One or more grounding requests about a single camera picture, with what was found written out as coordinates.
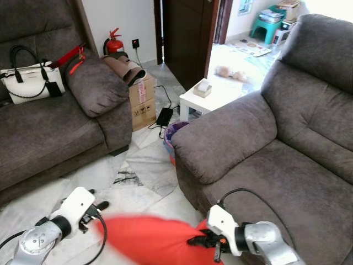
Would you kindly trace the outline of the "brown cardboard box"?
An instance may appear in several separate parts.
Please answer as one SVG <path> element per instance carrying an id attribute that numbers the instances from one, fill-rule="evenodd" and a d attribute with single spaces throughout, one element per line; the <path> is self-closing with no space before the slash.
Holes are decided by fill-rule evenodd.
<path id="1" fill-rule="evenodd" d="M 132 111 L 132 131 L 138 131 L 156 121 L 156 101 L 154 100 L 154 78 L 147 73 L 142 81 L 129 87 Z"/>

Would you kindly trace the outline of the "stack of books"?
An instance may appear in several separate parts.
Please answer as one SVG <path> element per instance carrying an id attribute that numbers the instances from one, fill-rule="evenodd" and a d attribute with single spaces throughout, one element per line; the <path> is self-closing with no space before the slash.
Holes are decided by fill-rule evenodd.
<path id="1" fill-rule="evenodd" d="M 260 11 L 259 20 L 266 23 L 275 24 L 281 22 L 286 17 L 286 11 L 275 8 L 274 10 L 267 8 Z"/>

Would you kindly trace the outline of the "grey fabric two-seat sofa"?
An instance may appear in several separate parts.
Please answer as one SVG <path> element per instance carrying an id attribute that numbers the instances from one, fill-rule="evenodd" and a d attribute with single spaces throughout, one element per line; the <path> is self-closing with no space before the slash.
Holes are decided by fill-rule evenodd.
<path id="1" fill-rule="evenodd" d="M 307 265 L 344 265 L 353 220 L 353 24 L 298 18 L 263 81 L 172 137 L 179 187 L 202 214 L 274 222 Z"/>

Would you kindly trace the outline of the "beige tissue box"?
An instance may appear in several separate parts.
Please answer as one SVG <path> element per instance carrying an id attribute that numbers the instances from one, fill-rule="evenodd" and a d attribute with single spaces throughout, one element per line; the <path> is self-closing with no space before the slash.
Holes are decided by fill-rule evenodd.
<path id="1" fill-rule="evenodd" d="M 206 78 L 203 78 L 196 85 L 194 85 L 190 91 L 196 96 L 201 98 L 207 98 L 212 93 L 212 84 Z"/>

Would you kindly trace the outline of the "beige soft toy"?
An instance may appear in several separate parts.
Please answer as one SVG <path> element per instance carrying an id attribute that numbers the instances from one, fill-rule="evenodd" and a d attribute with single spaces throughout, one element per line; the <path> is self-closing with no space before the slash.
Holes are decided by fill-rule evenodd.
<path id="1" fill-rule="evenodd" d="M 229 66 L 216 66 L 215 74 L 223 78 L 231 78 L 232 80 L 240 81 L 243 83 L 249 82 L 249 76 L 244 71 L 237 71 Z"/>

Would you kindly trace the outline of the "white side table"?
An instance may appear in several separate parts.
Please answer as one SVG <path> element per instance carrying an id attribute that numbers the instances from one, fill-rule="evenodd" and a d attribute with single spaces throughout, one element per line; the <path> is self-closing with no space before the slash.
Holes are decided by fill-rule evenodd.
<path id="1" fill-rule="evenodd" d="M 201 97 L 196 95 L 197 87 L 207 82 L 211 85 L 210 95 Z M 241 98 L 248 93 L 259 91 L 262 82 L 255 80 L 254 83 L 240 82 L 232 79 L 214 77 L 203 78 L 192 86 L 186 93 L 179 96 L 179 120 L 189 120 L 189 111 L 194 109 L 201 114 L 206 114 Z"/>

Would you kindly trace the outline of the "printed floor mat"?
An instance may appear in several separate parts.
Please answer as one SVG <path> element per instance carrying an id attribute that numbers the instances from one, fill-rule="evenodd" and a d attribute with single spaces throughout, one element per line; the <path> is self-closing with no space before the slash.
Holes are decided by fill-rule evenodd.
<path id="1" fill-rule="evenodd" d="M 232 46 L 237 51 L 241 51 L 249 56 L 263 56 L 272 52 L 270 48 L 262 46 L 259 43 L 255 42 L 252 39 L 240 39 L 234 42 L 229 43 L 229 46 Z"/>

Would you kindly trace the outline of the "green plastic stool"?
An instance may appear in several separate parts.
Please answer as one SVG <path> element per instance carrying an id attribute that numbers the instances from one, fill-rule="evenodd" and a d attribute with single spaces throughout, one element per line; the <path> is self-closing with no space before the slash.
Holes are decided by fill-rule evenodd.
<path id="1" fill-rule="evenodd" d="M 271 45 L 276 31 L 281 28 L 285 18 L 286 16 L 283 14 L 275 16 L 260 14 L 250 30 L 249 37 L 252 39 L 263 39 L 265 45 Z"/>

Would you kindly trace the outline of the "black power adapter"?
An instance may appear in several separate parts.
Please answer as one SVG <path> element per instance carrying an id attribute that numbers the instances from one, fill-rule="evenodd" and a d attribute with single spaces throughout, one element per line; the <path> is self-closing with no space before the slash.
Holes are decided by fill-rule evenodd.
<path id="1" fill-rule="evenodd" d="M 173 116 L 174 109 L 172 108 L 162 108 L 156 119 L 157 126 L 168 126 L 169 122 Z"/>

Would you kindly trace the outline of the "window with blue frame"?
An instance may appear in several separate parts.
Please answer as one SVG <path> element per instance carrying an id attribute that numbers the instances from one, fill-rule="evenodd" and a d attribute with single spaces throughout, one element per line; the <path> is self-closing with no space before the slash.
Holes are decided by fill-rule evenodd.
<path id="1" fill-rule="evenodd" d="M 252 10 L 252 6 L 254 5 L 254 0 L 239 0 L 239 8 L 237 11 L 237 15 L 246 15 L 249 14 Z"/>

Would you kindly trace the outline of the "dark brown wooden door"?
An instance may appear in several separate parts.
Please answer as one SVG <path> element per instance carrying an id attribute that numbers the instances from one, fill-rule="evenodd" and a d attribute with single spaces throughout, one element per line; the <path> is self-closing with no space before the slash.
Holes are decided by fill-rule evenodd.
<path id="1" fill-rule="evenodd" d="M 166 66 L 188 91 L 207 76 L 220 0 L 159 0 Z"/>

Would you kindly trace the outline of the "brown rolled mat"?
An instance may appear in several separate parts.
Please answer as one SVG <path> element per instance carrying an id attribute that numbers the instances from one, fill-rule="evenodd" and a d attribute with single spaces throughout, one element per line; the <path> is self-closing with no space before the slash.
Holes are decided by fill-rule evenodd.
<path id="1" fill-rule="evenodd" d="M 136 62 L 128 58 L 127 53 L 118 51 L 101 58 L 127 84 L 133 86 L 143 81 L 146 71 Z"/>

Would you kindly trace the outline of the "red fire extinguisher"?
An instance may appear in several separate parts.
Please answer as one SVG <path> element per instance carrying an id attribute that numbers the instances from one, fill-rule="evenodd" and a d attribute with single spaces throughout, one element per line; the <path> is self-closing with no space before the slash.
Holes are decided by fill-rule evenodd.
<path id="1" fill-rule="evenodd" d="M 118 37 L 120 37 L 120 35 L 117 34 L 118 30 L 119 28 L 116 28 L 115 30 L 111 31 L 109 33 L 109 37 L 106 38 L 106 40 L 104 41 L 104 45 L 103 45 L 104 55 L 112 55 L 119 51 L 125 51 L 124 43 L 118 39 Z"/>

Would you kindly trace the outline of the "red pillow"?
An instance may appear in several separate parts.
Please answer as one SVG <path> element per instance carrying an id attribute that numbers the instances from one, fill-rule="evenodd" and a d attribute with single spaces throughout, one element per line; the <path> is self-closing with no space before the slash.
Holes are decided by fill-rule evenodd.
<path id="1" fill-rule="evenodd" d="M 192 226 L 156 215 L 117 215 L 105 224 L 108 244 L 138 265 L 223 265 L 214 262 L 214 249 L 187 244 L 204 234 L 205 220 Z"/>

